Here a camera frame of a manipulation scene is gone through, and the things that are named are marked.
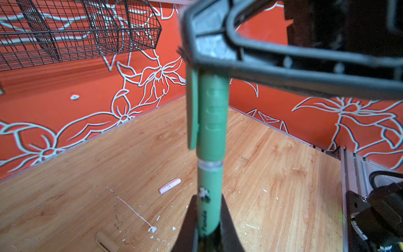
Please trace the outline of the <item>green pen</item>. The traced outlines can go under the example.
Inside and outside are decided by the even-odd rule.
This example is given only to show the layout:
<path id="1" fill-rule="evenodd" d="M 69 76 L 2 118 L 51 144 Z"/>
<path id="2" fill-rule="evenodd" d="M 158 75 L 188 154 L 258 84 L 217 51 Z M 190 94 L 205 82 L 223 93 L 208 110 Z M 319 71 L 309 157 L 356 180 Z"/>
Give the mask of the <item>green pen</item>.
<path id="1" fill-rule="evenodd" d="M 200 237 L 212 234 L 220 223 L 223 173 L 223 161 L 198 159 L 197 227 Z"/>

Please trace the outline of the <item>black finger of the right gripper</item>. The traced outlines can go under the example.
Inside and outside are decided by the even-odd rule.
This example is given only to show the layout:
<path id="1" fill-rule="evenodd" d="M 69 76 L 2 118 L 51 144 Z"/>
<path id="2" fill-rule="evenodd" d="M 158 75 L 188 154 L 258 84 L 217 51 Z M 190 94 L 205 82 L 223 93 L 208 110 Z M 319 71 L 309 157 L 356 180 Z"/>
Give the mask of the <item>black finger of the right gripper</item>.
<path id="1" fill-rule="evenodd" d="M 269 1 L 195 1 L 185 7 L 180 53 L 203 72 L 317 97 L 401 100 L 402 1 L 284 1 L 288 44 L 236 28 Z"/>

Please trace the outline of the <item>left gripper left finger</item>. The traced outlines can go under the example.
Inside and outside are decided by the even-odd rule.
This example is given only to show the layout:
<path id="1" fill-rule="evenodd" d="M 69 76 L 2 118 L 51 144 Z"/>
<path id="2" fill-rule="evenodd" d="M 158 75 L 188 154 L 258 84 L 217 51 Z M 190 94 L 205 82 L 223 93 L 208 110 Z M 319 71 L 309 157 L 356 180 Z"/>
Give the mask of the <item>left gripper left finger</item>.
<path id="1" fill-rule="evenodd" d="M 197 196 L 193 195 L 178 234 L 177 240 L 171 252 L 197 252 L 198 229 L 197 229 Z"/>

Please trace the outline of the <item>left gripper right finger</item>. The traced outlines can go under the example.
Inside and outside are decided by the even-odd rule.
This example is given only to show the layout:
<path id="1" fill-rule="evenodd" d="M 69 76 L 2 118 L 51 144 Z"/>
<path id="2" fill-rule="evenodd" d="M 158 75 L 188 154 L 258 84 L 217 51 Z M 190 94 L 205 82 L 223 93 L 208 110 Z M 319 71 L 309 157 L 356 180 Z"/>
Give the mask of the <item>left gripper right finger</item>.
<path id="1" fill-rule="evenodd" d="M 221 195 L 220 235 L 223 252 L 245 251 L 236 232 L 224 195 Z"/>

